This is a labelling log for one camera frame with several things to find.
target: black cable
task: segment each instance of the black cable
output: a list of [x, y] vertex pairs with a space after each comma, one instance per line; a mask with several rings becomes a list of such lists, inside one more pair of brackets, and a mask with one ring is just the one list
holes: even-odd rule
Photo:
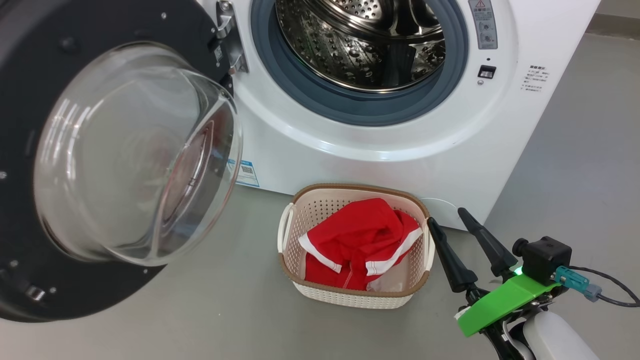
[[633, 291], [631, 291], [630, 288], [627, 287], [627, 285], [624, 285], [622, 282], [620, 282], [620, 280], [616, 279], [615, 277], [611, 276], [611, 275], [607, 275], [603, 272], [599, 272], [598, 270], [593, 270], [590, 268], [581, 268], [579, 266], [569, 266], [569, 268], [571, 270], [578, 270], [578, 271], [586, 271], [586, 272], [590, 272], [592, 274], [596, 274], [599, 276], [604, 277], [605, 279], [609, 279], [611, 280], [614, 284], [618, 285], [622, 290], [625, 290], [625, 292], [627, 292], [629, 294], [629, 296], [631, 296], [632, 299], [634, 299], [635, 302], [622, 302], [622, 301], [618, 301], [618, 300], [613, 300], [611, 298], [608, 298], [602, 294], [598, 294], [597, 297], [600, 300], [603, 300], [605, 302], [608, 302], [610, 304], [613, 305], [617, 305], [617, 306], [623, 306], [623, 307], [640, 307], [640, 299], [638, 298], [638, 296], [636, 296], [636, 294], [634, 294]]

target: washing machine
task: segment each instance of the washing machine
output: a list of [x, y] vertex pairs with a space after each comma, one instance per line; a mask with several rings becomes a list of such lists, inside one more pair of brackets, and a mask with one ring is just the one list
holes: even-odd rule
[[0, 0], [0, 316], [96, 313], [236, 184], [484, 221], [598, 0]]

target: blue cable connector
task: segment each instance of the blue cable connector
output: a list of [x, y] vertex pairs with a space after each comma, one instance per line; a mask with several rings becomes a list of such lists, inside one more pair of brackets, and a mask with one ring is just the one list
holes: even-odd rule
[[555, 274], [555, 282], [558, 282], [569, 289], [577, 290], [591, 302], [598, 301], [598, 295], [602, 292], [602, 288], [598, 285], [590, 284], [589, 279], [586, 277], [565, 266], [559, 266], [556, 269]]

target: clothes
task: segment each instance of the clothes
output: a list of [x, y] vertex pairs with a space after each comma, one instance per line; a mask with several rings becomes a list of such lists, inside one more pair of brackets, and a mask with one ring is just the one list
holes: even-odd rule
[[305, 280], [366, 290], [402, 261], [421, 235], [410, 215], [383, 199], [352, 202], [298, 239], [307, 251]]

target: floor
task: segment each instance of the floor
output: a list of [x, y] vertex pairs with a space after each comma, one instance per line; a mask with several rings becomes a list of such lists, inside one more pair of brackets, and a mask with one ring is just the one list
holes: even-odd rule
[[[640, 42], [586, 35], [487, 220], [509, 248], [552, 236], [573, 264], [617, 276], [640, 293]], [[464, 338], [436, 260], [427, 285], [396, 311], [308, 300], [276, 261], [276, 225], [290, 197], [239, 187], [198, 250], [102, 313], [38, 325], [0, 322], [2, 358], [23, 359], [496, 359]], [[491, 282], [473, 238], [450, 241], [479, 284]], [[610, 297], [626, 299], [592, 278]], [[640, 311], [558, 299], [563, 316], [602, 359], [636, 358]]]

